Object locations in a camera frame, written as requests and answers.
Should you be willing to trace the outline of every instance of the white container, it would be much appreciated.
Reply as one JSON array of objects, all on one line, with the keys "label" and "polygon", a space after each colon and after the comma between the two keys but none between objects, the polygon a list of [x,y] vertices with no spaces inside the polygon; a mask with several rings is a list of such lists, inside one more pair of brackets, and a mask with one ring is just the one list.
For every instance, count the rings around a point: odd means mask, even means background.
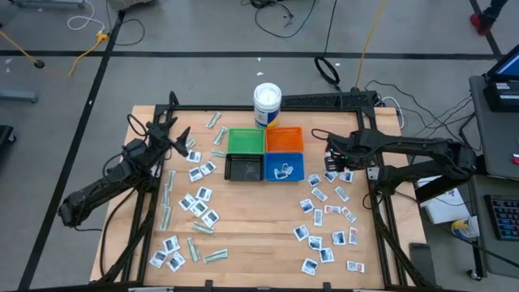
[{"label": "white container", "polygon": [[451,231],[459,238],[477,238],[479,236],[478,217],[472,216],[454,221],[451,225]]},{"label": "white container", "polygon": [[272,83],[260,84],[254,90],[254,115],[257,127],[277,127],[281,106],[281,89]]}]

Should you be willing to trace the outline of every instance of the white cable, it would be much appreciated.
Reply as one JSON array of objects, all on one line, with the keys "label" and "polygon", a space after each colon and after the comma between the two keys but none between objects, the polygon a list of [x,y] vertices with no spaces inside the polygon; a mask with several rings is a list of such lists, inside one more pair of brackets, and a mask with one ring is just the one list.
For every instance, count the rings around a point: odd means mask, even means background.
[{"label": "white cable", "polygon": [[[70,28],[71,30],[81,30],[83,28],[86,28],[87,25],[93,21],[93,22],[97,22],[98,24],[102,25],[103,28],[99,31],[99,33],[103,33],[105,31],[105,24],[103,24],[101,21],[97,20],[97,19],[94,19],[94,15],[96,14],[96,9],[94,8],[94,6],[90,3],[89,0],[84,0],[88,5],[90,5],[90,7],[92,8],[92,15],[90,15],[90,17],[87,17],[87,16],[82,16],[82,15],[76,15],[76,16],[72,16],[68,19],[68,21],[66,22],[66,25],[68,26],[68,28]],[[83,25],[81,25],[80,27],[78,28],[73,28],[71,26],[71,21],[73,19],[86,19],[87,22],[85,22]]]},{"label": "white cable", "polygon": [[398,101],[397,101],[394,97],[384,97],[384,98],[382,99],[382,101],[385,101],[385,100],[387,100],[387,99],[390,99],[390,100],[392,100],[395,104],[397,104],[398,111],[400,111],[400,120],[401,120],[400,128],[403,129],[403,128],[404,128],[404,125],[405,125],[404,113],[402,112],[402,109],[401,109],[400,105],[398,104]]}]

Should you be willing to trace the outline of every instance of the black metal frame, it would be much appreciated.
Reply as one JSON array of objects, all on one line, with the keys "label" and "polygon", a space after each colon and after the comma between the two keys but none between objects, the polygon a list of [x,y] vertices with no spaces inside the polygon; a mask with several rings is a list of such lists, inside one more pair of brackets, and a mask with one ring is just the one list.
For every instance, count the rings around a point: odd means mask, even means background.
[{"label": "black metal frame", "polygon": [[[253,111],[254,107],[252,105],[180,105],[178,101],[174,102],[174,107],[171,109],[168,105],[156,105],[153,122],[158,122],[159,119],[163,116],[163,114],[166,115],[172,115],[174,111],[176,110],[200,110],[200,111],[215,111],[215,110],[221,110],[221,111]],[[364,116],[368,117],[369,119],[369,126],[370,128],[376,129],[376,120],[375,120],[375,111],[373,107],[361,107],[361,108],[343,108],[341,103],[339,103],[337,106],[329,106],[329,107],[319,107],[319,108],[309,108],[308,106],[293,106],[293,105],[286,105],[281,107],[282,111],[292,111],[292,112],[345,112],[345,113],[355,113],[357,116],[357,122],[358,122],[358,128],[363,129],[365,128],[364,125]],[[381,154],[377,154],[375,157],[373,157],[374,163],[377,165],[384,165],[384,160],[382,158]],[[161,161],[161,167],[164,164],[164,159]],[[155,211],[157,209],[157,201],[158,201],[158,189],[160,186],[160,178],[157,178],[155,181],[155,184],[157,185],[156,190],[151,193],[151,199],[149,202],[149,210],[148,214],[146,215],[146,219],[148,219],[151,216],[151,222],[148,222],[147,229],[145,230],[145,235],[143,240],[143,246],[142,246],[142,252],[141,257],[139,259],[139,269],[137,271],[137,278],[136,281],[130,281],[130,271],[132,266],[132,257],[129,256],[127,259],[127,262],[125,263],[123,269],[122,269],[122,277],[120,282],[116,283],[106,283],[106,282],[97,282],[97,283],[91,283],[90,285],[85,286],[68,286],[68,287],[55,287],[55,288],[48,288],[48,289],[42,289],[42,290],[31,290],[31,291],[41,291],[41,292],[47,292],[47,291],[102,291],[102,290],[115,290],[115,291],[128,291],[128,288],[131,287],[142,287],[144,286],[144,274],[146,272],[146,267],[148,263],[148,253],[149,253],[149,245],[152,239],[152,226],[153,221],[155,217]],[[372,214],[373,214],[373,220],[375,223],[375,220],[377,216],[380,215],[380,208],[377,204],[377,194],[375,194],[374,191],[374,183],[368,182],[368,190],[370,192],[370,201],[372,206]],[[145,193],[140,192],[138,194],[134,216],[131,223],[131,230],[129,234],[129,239],[134,238],[138,235],[139,232],[143,231],[144,223],[139,227],[140,223],[140,217],[141,213],[143,211],[144,207],[144,197],[146,196]],[[397,224],[394,217],[394,212],[392,209],[392,201],[389,196],[383,197],[384,202],[384,210],[386,212],[386,222],[388,223],[388,230],[391,236],[394,238],[398,246],[400,246],[398,242],[398,233],[397,233]],[[377,248],[379,252],[379,258],[380,258],[380,266],[381,266],[381,273],[382,278],[384,281],[384,288],[386,290],[393,290],[393,291],[437,291],[435,288],[424,288],[424,287],[413,287],[408,286],[407,280],[406,280],[406,272],[403,268],[402,263],[400,260],[395,256],[395,265],[397,268],[397,276],[398,276],[398,285],[395,285],[391,281],[391,275],[389,272],[389,262],[387,257],[387,249],[386,249],[386,242],[384,240],[383,235],[379,230],[375,228],[375,237],[377,241]],[[133,253],[135,247],[131,248],[130,251]],[[181,286],[175,286],[174,289],[176,291],[218,291],[218,290],[239,290],[239,291],[257,291],[257,287],[244,287],[244,288],[229,288],[229,287],[213,287],[212,286],[212,280],[207,280],[205,283],[205,286],[201,287],[181,287]],[[284,289],[284,288],[272,288],[271,291],[315,291],[315,289]],[[337,290],[333,289],[331,286],[331,283],[323,283],[323,291],[353,291],[353,290]]]}]

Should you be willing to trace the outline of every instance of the orange bin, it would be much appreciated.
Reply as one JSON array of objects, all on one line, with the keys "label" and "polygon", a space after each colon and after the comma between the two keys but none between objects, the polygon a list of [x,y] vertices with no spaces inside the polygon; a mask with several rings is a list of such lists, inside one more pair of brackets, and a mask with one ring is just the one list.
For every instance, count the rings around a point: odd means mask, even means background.
[{"label": "orange bin", "polygon": [[303,152],[301,127],[268,127],[267,152]]}]

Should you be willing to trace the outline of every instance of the blue bin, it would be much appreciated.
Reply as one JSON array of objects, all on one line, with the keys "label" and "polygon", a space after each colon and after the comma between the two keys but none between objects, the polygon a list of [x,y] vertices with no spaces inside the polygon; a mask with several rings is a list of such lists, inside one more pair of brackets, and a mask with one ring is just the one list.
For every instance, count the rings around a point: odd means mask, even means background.
[{"label": "blue bin", "polygon": [[[288,178],[276,179],[274,169],[281,170],[283,163],[294,167]],[[304,156],[302,153],[265,153],[265,180],[272,182],[298,182],[305,179]]]}]

